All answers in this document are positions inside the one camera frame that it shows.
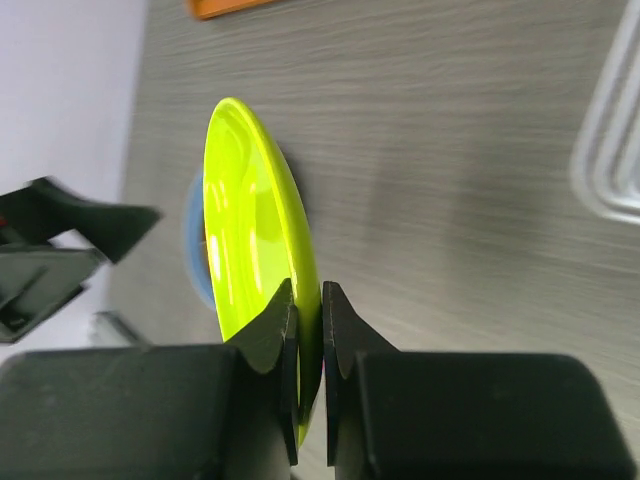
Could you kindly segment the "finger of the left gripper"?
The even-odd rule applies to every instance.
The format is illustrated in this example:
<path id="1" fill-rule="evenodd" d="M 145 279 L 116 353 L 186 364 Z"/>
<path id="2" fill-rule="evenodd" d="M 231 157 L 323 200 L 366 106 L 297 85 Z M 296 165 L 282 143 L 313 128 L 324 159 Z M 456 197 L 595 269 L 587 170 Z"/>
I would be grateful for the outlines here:
<path id="1" fill-rule="evenodd" d="M 94 248 L 3 247 L 1 342 L 17 342 L 75 299 L 103 262 Z"/>
<path id="2" fill-rule="evenodd" d="M 91 200 L 41 177 L 1 196 L 1 244 L 50 246 L 75 230 L 116 264 L 161 217 L 153 207 Z"/>

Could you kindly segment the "blue plate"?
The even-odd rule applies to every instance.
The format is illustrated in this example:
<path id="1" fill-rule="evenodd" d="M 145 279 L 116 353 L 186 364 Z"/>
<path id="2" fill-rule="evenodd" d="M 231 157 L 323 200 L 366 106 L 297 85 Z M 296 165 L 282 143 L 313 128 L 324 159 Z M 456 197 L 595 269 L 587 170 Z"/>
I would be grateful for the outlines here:
<path id="1" fill-rule="evenodd" d="M 200 300 L 216 312 L 204 235 L 202 171 L 196 173 L 187 191 L 181 229 L 183 258 L 188 278 Z"/>

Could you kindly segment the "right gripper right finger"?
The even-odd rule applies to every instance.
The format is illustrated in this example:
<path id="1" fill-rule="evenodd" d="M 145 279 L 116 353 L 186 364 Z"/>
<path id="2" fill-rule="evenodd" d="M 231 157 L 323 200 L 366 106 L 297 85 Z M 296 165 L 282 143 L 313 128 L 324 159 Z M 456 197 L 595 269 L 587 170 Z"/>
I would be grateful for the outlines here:
<path id="1" fill-rule="evenodd" d="M 402 351 L 323 285 L 327 462 L 339 479 L 632 479 L 604 390 L 574 357 Z"/>

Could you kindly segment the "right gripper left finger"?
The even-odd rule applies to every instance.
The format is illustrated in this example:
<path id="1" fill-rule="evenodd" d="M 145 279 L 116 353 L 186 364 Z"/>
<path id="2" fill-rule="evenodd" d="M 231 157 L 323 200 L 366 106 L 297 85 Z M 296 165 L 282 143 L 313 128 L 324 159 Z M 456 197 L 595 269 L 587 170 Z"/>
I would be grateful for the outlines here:
<path id="1" fill-rule="evenodd" d="M 286 479 L 298 460 L 289 281 L 223 344 L 25 352 L 1 368 L 5 479 Z"/>

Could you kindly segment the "green plate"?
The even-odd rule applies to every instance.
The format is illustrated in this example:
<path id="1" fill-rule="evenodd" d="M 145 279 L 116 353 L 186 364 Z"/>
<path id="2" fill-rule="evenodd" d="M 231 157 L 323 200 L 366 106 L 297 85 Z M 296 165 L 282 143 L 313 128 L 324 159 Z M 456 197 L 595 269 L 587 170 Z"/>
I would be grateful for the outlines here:
<path id="1" fill-rule="evenodd" d="M 284 155 L 256 113 L 226 97 L 203 157 L 208 265 L 221 336 L 229 340 L 290 280 L 298 310 L 298 439 L 309 431 L 322 371 L 321 292 L 309 222 Z"/>

